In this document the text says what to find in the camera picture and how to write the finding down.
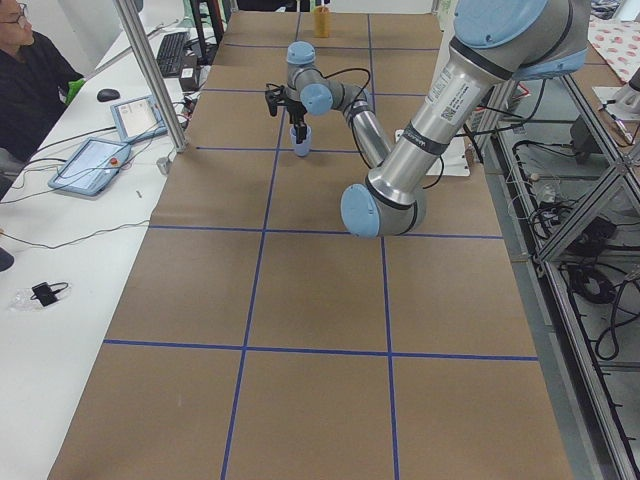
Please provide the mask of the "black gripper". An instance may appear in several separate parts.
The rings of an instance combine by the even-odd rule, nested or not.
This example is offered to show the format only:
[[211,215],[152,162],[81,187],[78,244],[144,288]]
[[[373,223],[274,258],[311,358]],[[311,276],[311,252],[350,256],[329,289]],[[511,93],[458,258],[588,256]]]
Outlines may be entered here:
[[305,115],[307,109],[302,102],[287,98],[284,101],[287,113],[289,114],[289,123],[291,126],[292,141],[303,143],[307,139],[308,127],[305,124]]

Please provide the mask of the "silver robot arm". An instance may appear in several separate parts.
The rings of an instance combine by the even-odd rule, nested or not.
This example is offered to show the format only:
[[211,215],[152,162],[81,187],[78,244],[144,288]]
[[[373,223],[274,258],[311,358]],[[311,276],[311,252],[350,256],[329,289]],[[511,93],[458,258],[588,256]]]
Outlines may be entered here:
[[426,214],[423,178],[495,85],[554,78],[586,59],[591,6],[587,1],[460,1],[453,15],[449,60],[417,113],[392,141],[363,88],[325,78],[315,49],[304,41],[287,50],[283,102],[294,116],[296,140],[306,139],[305,114],[343,114],[369,171],[349,186],[341,218],[353,235],[404,234]]

